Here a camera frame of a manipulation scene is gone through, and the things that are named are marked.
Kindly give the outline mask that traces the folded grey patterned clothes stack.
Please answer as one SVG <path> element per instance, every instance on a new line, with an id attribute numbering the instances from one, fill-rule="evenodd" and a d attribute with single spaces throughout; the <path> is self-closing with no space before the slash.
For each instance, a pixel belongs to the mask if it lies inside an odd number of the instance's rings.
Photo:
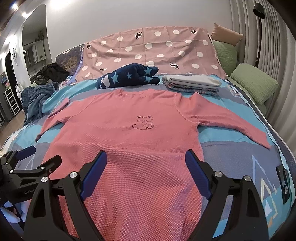
<path id="1" fill-rule="evenodd" d="M 163 84 L 174 91 L 217 96 L 221 81 L 208 75 L 164 75 Z"/>

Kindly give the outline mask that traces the black phone on bed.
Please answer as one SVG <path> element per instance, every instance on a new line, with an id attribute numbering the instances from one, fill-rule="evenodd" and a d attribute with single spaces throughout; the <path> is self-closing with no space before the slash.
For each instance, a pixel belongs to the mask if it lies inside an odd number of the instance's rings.
<path id="1" fill-rule="evenodd" d="M 290 198 L 290 180 L 288 170 L 284 168 L 283 165 L 279 165 L 276 167 L 276 172 L 280 181 L 282 202 L 283 204 L 286 204 Z"/>

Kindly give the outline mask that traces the blue grey geometric bedspread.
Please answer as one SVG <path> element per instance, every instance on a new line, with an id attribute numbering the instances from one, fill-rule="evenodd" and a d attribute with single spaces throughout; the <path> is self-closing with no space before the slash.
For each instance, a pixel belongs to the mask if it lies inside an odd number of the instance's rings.
<path id="1" fill-rule="evenodd" d="M 295 202 L 295 158 L 246 92 L 228 80 L 220 79 L 216 75 L 211 75 L 211 77 L 222 83 L 218 95 L 202 96 L 214 104 L 229 109 L 264 131 L 271 149 L 268 150 L 256 144 L 235 130 L 198 126 L 198 138 L 205 160 L 214 170 L 222 171 L 227 176 L 240 178 L 249 175 L 251 177 L 264 207 L 270 240 L 273 240 L 274 235 L 277 237 L 293 212 L 291 210 L 293 210 L 292 205 Z M 17 169 L 36 168 L 41 164 L 51 142 L 63 125 L 58 124 L 49 129 L 36 143 L 36 136 L 40 133 L 48 114 L 55 111 L 64 102 L 64 99 L 69 99 L 68 105 L 70 105 L 74 101 L 82 101 L 85 98 L 120 88 L 125 91 L 170 90 L 164 84 L 97 89 L 94 80 L 86 80 L 73 86 L 63 87 L 44 102 L 43 112 L 45 115 L 41 119 L 20 128 L 6 139 L 1 149 L 1 155 L 10 150 L 16 151 L 28 146 L 36 146 L 35 154 L 16 166 Z M 276 167 L 279 165 L 283 165 L 288 170 L 290 180 L 290 198 L 286 204 L 282 202 L 280 181 L 276 172 Z"/>

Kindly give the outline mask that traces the lower green pillow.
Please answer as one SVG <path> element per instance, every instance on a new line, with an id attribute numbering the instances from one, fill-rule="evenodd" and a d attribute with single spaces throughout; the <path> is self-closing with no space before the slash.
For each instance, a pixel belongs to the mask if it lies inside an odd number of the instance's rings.
<path id="1" fill-rule="evenodd" d="M 260 69 L 239 64 L 230 77 L 251 94 L 257 104 L 264 104 L 277 90 L 278 82 Z"/>

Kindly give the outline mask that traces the pink polka dot sheet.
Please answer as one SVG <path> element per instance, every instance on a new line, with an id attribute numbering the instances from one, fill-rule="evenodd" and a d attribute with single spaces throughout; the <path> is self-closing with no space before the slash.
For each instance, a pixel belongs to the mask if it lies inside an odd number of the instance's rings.
<path id="1" fill-rule="evenodd" d="M 226 78 L 207 30 L 160 26 L 123 31 L 85 43 L 75 79 L 97 79 L 130 63 L 156 66 L 160 74 L 214 74 Z"/>

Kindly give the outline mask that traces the tan pillow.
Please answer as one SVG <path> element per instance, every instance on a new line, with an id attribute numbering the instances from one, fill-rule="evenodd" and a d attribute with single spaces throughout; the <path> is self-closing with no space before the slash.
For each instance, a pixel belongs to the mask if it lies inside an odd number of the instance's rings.
<path id="1" fill-rule="evenodd" d="M 215 41 L 224 42 L 236 46 L 244 37 L 243 34 L 225 28 L 217 23 L 214 24 L 211 38 Z"/>

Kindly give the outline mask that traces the pink long-sleeve bear shirt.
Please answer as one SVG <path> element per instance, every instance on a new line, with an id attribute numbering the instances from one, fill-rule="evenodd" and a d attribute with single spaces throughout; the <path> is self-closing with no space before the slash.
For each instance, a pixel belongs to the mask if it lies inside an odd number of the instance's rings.
<path id="1" fill-rule="evenodd" d="M 201 215 L 202 197 L 185 163 L 203 160 L 198 126 L 237 130 L 266 148 L 266 133 L 198 93 L 113 90 L 75 101 L 50 115 L 41 134 L 61 124 L 44 160 L 59 155 L 52 174 L 64 178 L 94 160 L 107 165 L 85 206 L 105 240 L 186 240 Z"/>

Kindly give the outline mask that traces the black floor lamp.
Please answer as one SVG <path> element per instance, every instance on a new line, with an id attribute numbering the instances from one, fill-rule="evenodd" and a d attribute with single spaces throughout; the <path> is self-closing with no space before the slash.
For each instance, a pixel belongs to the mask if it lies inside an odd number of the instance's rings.
<path id="1" fill-rule="evenodd" d="M 260 60 L 260 54 L 261 54 L 261 46 L 262 46 L 262 20 L 265 19 L 265 11 L 264 11 L 264 7 L 262 6 L 261 3 L 254 1 L 253 13 L 258 18 L 259 37 L 258 37 L 257 58 L 255 61 L 255 67 L 258 67 L 259 60 Z"/>

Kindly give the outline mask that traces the black clothes pile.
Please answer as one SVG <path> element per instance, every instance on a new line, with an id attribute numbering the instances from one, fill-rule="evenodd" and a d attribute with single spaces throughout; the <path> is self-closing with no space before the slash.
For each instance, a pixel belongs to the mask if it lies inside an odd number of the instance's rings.
<path id="1" fill-rule="evenodd" d="M 63 67 L 57 63 L 51 63 L 43 67 L 36 75 L 35 83 L 37 85 L 49 84 L 52 82 L 61 83 L 70 75 Z"/>

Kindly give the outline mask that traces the upper green pillow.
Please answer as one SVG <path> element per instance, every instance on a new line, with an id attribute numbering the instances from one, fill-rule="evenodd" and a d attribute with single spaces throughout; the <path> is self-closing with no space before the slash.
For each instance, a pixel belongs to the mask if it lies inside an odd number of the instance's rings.
<path id="1" fill-rule="evenodd" d="M 217 53 L 217 57 L 220 61 L 220 65 L 222 66 L 226 75 L 230 76 L 237 67 L 236 47 L 231 44 L 219 42 L 216 40 L 213 40 L 213 44 Z"/>

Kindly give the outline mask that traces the grey pleated curtain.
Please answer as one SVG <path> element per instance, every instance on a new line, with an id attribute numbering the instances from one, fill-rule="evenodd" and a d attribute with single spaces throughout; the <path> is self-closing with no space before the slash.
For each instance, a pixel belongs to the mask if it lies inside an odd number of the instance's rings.
<path id="1" fill-rule="evenodd" d="M 265 11 L 258 68 L 274 78 L 279 87 L 267 108 L 270 124 L 282 135 L 295 130 L 295 39 L 278 11 L 268 1 L 259 1 Z M 254 64 L 258 50 L 258 18 L 254 1 L 230 1 L 232 28 L 244 34 L 239 61 Z"/>

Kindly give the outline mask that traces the white shelf rack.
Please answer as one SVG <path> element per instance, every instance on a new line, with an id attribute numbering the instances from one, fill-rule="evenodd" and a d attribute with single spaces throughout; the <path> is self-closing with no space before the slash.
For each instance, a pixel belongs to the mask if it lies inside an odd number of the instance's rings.
<path id="1" fill-rule="evenodd" d="M 6 102 L 8 103 L 13 116 L 16 116 L 21 109 L 10 87 L 4 92 L 4 97 L 6 98 Z"/>

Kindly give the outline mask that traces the green pillow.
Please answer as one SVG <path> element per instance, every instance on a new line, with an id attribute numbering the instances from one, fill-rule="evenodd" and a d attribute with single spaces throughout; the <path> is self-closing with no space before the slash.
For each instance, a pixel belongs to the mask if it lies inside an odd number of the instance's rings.
<path id="1" fill-rule="evenodd" d="M 219 42 L 216 40 L 213 40 L 213 44 L 217 53 L 217 57 L 220 61 L 220 65 L 222 66 L 226 75 L 230 76 L 237 67 L 236 47 L 231 44 Z"/>
<path id="2" fill-rule="evenodd" d="M 264 104 L 277 90 L 278 82 L 260 69 L 239 64 L 230 77 L 251 94 L 257 104 Z"/>

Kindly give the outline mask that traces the navy star plush blanket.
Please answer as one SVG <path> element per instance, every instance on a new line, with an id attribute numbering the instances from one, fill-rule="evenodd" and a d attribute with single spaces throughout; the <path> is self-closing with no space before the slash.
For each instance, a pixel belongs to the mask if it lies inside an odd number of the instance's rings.
<path id="1" fill-rule="evenodd" d="M 158 71 L 159 69 L 155 66 L 149 67 L 138 63 L 128 64 L 98 78 L 95 87 L 106 89 L 159 84 L 160 79 L 155 77 Z"/>

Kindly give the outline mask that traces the crumpled blue towel blanket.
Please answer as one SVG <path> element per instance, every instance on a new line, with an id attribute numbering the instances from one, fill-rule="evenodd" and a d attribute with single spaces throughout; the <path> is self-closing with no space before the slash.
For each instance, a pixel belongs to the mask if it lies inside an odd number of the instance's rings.
<path id="1" fill-rule="evenodd" d="M 24 125 L 33 123 L 42 118 L 43 103 L 50 98 L 59 88 L 58 82 L 46 85 L 29 86 L 22 91 L 21 103 L 25 113 Z"/>

